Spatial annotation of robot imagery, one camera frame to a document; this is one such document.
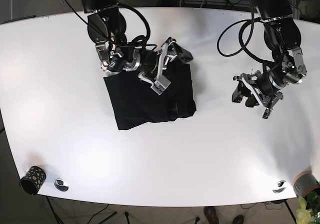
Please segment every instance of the potted plant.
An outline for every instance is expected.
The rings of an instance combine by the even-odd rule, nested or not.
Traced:
[[[300,208],[296,211],[296,224],[320,224],[320,196],[312,191],[306,199],[298,197]]]
[[[293,181],[293,189],[300,205],[296,223],[320,224],[320,184],[311,171],[300,173]]]

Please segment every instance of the plant pot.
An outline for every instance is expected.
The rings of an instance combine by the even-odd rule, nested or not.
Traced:
[[[320,184],[310,171],[302,172],[293,180],[293,190],[297,197],[306,199],[307,195],[314,191],[320,195]]]

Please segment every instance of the chair leg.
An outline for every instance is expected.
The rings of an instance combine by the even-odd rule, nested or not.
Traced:
[[[198,223],[198,221],[200,221],[200,218],[199,218],[199,217],[196,217],[196,218],[195,218],[195,223],[194,223],[194,224],[197,224],[197,223]]]
[[[125,212],[124,215],[125,215],[125,217],[126,217],[126,221],[128,222],[128,224],[130,224],[130,221],[129,221],[129,213]]]

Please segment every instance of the cup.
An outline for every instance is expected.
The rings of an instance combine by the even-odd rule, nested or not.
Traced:
[[[43,169],[37,166],[32,166],[21,178],[19,184],[26,193],[35,195],[38,193],[46,178],[47,176]]]

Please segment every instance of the shoe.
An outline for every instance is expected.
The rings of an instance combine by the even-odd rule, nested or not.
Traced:
[[[244,222],[245,222],[244,216],[239,215],[233,220],[232,224],[244,224]]]
[[[219,224],[219,219],[214,207],[205,207],[203,212],[209,224]]]

